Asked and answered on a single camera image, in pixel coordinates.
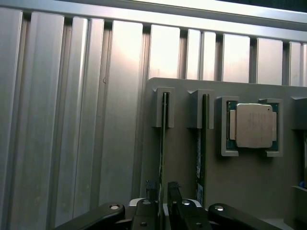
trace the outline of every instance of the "gray slot bracket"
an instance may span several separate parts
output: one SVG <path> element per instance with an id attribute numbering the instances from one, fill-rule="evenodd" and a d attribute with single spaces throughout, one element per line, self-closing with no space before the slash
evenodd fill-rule
<path id="1" fill-rule="evenodd" d="M 153 113 L 153 125 L 152 127 L 162 127 L 162 98 L 163 93 L 168 93 L 168 114 L 167 114 L 167 127 L 173 128 L 174 127 L 174 88 L 168 87 L 158 87 L 154 94 L 154 111 Z"/>
<path id="2" fill-rule="evenodd" d="M 217 129 L 220 131 L 221 155 L 223 157 L 238 157 L 239 152 L 234 149 L 227 149 L 227 102 L 238 102 L 239 97 L 223 96 L 216 100 Z"/>
<path id="3" fill-rule="evenodd" d="M 298 230 L 304 229 L 307 224 L 307 189 L 292 186 L 290 192 L 289 205 L 284 218 L 285 224 Z"/>
<path id="4" fill-rule="evenodd" d="M 295 100 L 295 127 L 297 130 L 307 130 L 307 98 Z"/>
<path id="5" fill-rule="evenodd" d="M 189 128 L 202 128 L 202 100 L 204 95 L 209 96 L 209 129 L 214 127 L 214 90 L 196 90 L 190 93 L 191 108 L 189 118 Z"/>
<path id="6" fill-rule="evenodd" d="M 263 104 L 278 104 L 277 116 L 277 140 L 278 151 L 266 150 L 267 157 L 282 157 L 283 156 L 283 100 L 282 99 L 259 99 L 259 103 Z"/>

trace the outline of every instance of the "corrugated metal wall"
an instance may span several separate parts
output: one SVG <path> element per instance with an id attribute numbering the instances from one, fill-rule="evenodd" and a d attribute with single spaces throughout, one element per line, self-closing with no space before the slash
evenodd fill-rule
<path id="1" fill-rule="evenodd" d="M 0 8 L 1 229 L 138 197 L 148 79 L 307 86 L 306 58 L 298 42 Z"/>

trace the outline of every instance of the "metal screw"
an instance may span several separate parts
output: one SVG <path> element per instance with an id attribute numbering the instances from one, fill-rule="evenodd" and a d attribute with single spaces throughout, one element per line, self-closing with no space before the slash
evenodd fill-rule
<path id="1" fill-rule="evenodd" d="M 202 228 L 202 223 L 196 223 L 196 226 Z"/>
<path id="2" fill-rule="evenodd" d="M 188 200 L 183 200 L 182 203 L 183 203 L 184 205 L 189 205 L 189 204 L 190 204 L 190 202 L 189 202 Z"/>
<path id="3" fill-rule="evenodd" d="M 215 208 L 215 210 L 218 210 L 220 212 L 224 211 L 224 208 L 222 206 L 215 206 L 214 208 Z"/>
<path id="4" fill-rule="evenodd" d="M 118 206 L 118 205 L 111 205 L 111 206 L 110 206 L 110 209 L 116 210 L 116 209 L 119 209 L 119 206 Z"/>
<path id="5" fill-rule="evenodd" d="M 145 205 L 150 205 L 150 201 L 149 201 L 149 200 L 144 200 L 144 201 L 143 201 L 143 204 L 145 204 Z"/>

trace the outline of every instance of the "metal frame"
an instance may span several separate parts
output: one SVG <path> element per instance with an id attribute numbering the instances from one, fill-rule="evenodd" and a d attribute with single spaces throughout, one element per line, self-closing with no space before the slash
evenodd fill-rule
<path id="1" fill-rule="evenodd" d="M 108 2 L 105 1 L 105 5 L 110 5 L 110 2 Z M 118 5 L 120 2 L 123 1 L 114 1 L 112 5 Z M 178 11 L 177 8 L 173 8 L 173 12 L 158 6 L 159 11 L 166 12 L 161 13 L 142 11 L 141 9 L 151 9 L 150 7 L 147 8 L 147 5 L 138 7 L 137 5 L 132 5 L 130 8 L 139 9 L 132 10 L 56 0 L 0 0 L 0 7 L 21 9 L 28 12 L 40 11 L 89 18 L 104 18 L 106 20 L 117 19 L 144 24 L 160 24 L 180 28 L 194 28 L 220 33 L 248 35 L 250 37 L 307 42 L 307 32 L 305 32 L 305 24 L 307 23 L 306 13 L 246 6 L 235 3 L 225 3 L 225 5 L 223 6 L 221 2 L 216 2 L 201 11 L 188 11 L 188 9 L 182 8 Z"/>

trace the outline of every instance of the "gray panel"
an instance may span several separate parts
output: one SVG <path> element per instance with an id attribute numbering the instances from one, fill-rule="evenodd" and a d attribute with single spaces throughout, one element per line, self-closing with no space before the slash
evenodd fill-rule
<path id="1" fill-rule="evenodd" d="M 140 197 L 141 186 L 141 172 L 142 172 L 142 149 L 143 149 L 143 133 L 144 133 L 144 99 L 146 82 L 148 79 L 149 67 L 149 53 L 150 53 L 150 31 L 143 28 L 142 38 L 142 59 L 140 64 L 140 81 L 139 81 L 139 95 L 137 102 L 137 117 L 136 117 L 136 139 L 135 139 L 135 153 L 133 166 L 133 180 L 132 180 L 132 198 Z"/>
<path id="2" fill-rule="evenodd" d="M 113 22 L 100 204 L 131 199 L 141 46 L 141 24 Z"/>
<path id="3" fill-rule="evenodd" d="M 199 80 L 200 73 L 201 33 L 188 30 L 187 73 L 186 78 Z"/>
<path id="4" fill-rule="evenodd" d="M 102 158 L 102 144 L 103 144 L 102 140 L 104 136 L 103 130 L 105 125 L 105 113 L 106 113 L 105 110 L 106 108 L 105 98 L 107 93 L 106 79 L 108 77 L 109 68 L 110 68 L 111 42 L 112 42 L 112 29 L 110 27 L 108 28 L 105 26 L 103 32 L 103 41 L 102 41 L 100 81 L 98 86 L 90 209 L 96 208 L 99 205 L 101 158 Z"/>
<path id="5" fill-rule="evenodd" d="M 178 78 L 179 28 L 152 25 L 148 79 Z"/>
<path id="6" fill-rule="evenodd" d="M 248 83 L 249 37 L 224 34 L 222 81 Z"/>
<path id="7" fill-rule="evenodd" d="M 291 86 L 303 86 L 302 74 L 301 74 L 301 44 L 298 42 L 289 43 L 289 85 Z"/>
<path id="8" fill-rule="evenodd" d="M 302 80 L 301 86 L 307 87 L 307 44 L 302 45 L 302 57 L 301 57 L 301 65 L 302 65 Z"/>
<path id="9" fill-rule="evenodd" d="M 0 8 L 0 228 L 6 222 L 9 199 L 6 196 L 9 195 L 11 184 L 13 151 L 10 149 L 10 138 L 15 126 L 11 123 L 14 122 L 13 105 L 22 17 L 20 11 Z"/>
<path id="10" fill-rule="evenodd" d="M 84 74 L 73 217 L 90 210 L 91 176 L 104 20 L 92 19 Z"/>
<path id="11" fill-rule="evenodd" d="M 178 181 L 183 197 L 195 197 L 197 133 L 188 129 L 190 94 L 199 88 L 214 90 L 218 98 L 233 101 L 239 96 L 242 103 L 258 103 L 259 98 L 276 98 L 283 100 L 283 130 L 278 140 L 287 140 L 282 146 L 283 157 L 267 157 L 261 149 L 239 149 L 238 157 L 219 157 L 221 110 L 216 106 L 214 130 L 207 130 L 206 145 L 206 204 L 226 203 L 258 218 L 280 219 L 284 217 L 289 201 L 288 189 L 300 181 L 302 168 L 302 145 L 293 132 L 295 104 L 292 97 L 307 97 L 303 87 L 274 86 L 260 84 L 243 84 L 232 82 L 151 79 L 146 88 L 145 136 L 143 148 L 143 178 L 158 180 L 156 166 L 159 165 L 160 132 L 150 127 L 149 120 L 153 112 L 149 102 L 154 98 L 157 87 L 175 88 L 174 127 L 166 132 L 165 179 Z M 267 100 L 278 103 L 278 100 Z"/>
<path id="12" fill-rule="evenodd" d="M 87 19 L 73 19 L 60 150 L 55 226 L 71 220 L 74 211 L 87 30 Z"/>
<path id="13" fill-rule="evenodd" d="M 179 39 L 179 59 L 177 78 L 187 78 L 188 32 L 182 31 Z"/>
<path id="14" fill-rule="evenodd" d="M 218 21 L 217 19 L 220 19 L 221 16 L 225 16 L 225 14 L 223 13 L 214 13 L 212 19 L 204 19 L 201 18 L 204 15 L 204 12 L 202 11 L 198 11 L 199 13 L 201 13 L 199 17 L 195 16 L 197 14 L 197 11 L 193 11 L 192 14 L 190 14 L 189 16 L 181 16 L 180 13 L 165 14 L 152 12 L 148 9 L 146 11 L 128 10 L 102 6 L 81 5 L 70 2 L 59 2 L 55 0 L 0 0 L 0 6 L 21 8 L 28 11 L 38 10 L 45 12 L 62 13 L 65 15 L 73 16 L 78 15 L 86 17 L 98 17 L 110 20 L 117 19 L 182 28 L 195 28 L 208 31 L 217 31 L 221 33 L 250 35 L 253 37 L 284 39 L 288 41 L 306 42 L 307 37 L 307 32 L 303 31 L 305 29 L 303 24 L 300 25 L 299 23 L 285 22 L 285 20 L 288 20 L 305 23 L 306 15 L 304 13 L 286 12 L 268 8 L 263 9 L 261 7 L 244 6 L 242 4 L 237 5 L 233 3 L 230 3 L 229 8 L 223 7 L 222 9 L 223 11 L 227 12 L 227 15 L 232 18 L 232 21 L 239 21 L 242 23 L 230 22 L 231 20 L 229 20 L 228 17 L 224 20 Z M 245 15 L 245 13 L 247 13 L 247 15 L 251 15 L 252 17 L 238 17 L 237 10 L 241 12 L 240 14 L 242 15 Z M 282 21 L 277 22 L 275 20 L 266 20 L 263 18 L 274 18 Z M 277 27 L 284 27 L 286 29 L 274 28 L 276 24 L 278 24 Z"/>
<path id="15" fill-rule="evenodd" d="M 257 39 L 257 74 L 258 84 L 281 85 L 283 70 L 282 41 Z"/>
<path id="16" fill-rule="evenodd" d="M 215 77 L 216 34 L 203 32 L 201 35 L 201 73 L 200 80 L 214 81 Z"/>
<path id="17" fill-rule="evenodd" d="M 290 200 L 284 217 L 284 222 L 295 230 L 306 229 L 307 189 L 292 186 L 289 191 L 289 196 Z"/>
<path id="18" fill-rule="evenodd" d="M 64 18 L 32 13 L 25 54 L 9 228 L 44 229 Z"/>
<path id="19" fill-rule="evenodd" d="M 58 97 L 56 107 L 56 119 L 55 119 L 55 152 L 54 152 L 54 171 L 53 171 L 53 185 L 51 191 L 51 203 L 50 203 L 50 218 L 49 228 L 53 229 L 56 223 L 56 212 L 57 212 L 57 198 L 58 198 L 58 183 L 59 183 L 59 165 L 60 165 L 60 154 L 61 154 L 61 142 L 62 142 L 62 128 L 64 120 L 65 110 L 65 97 L 67 88 L 67 74 L 68 74 L 68 62 L 69 52 L 71 44 L 71 23 L 65 23 L 63 27 L 63 39 L 62 39 L 62 51 L 60 57 L 59 66 L 59 86 L 58 86 Z"/>

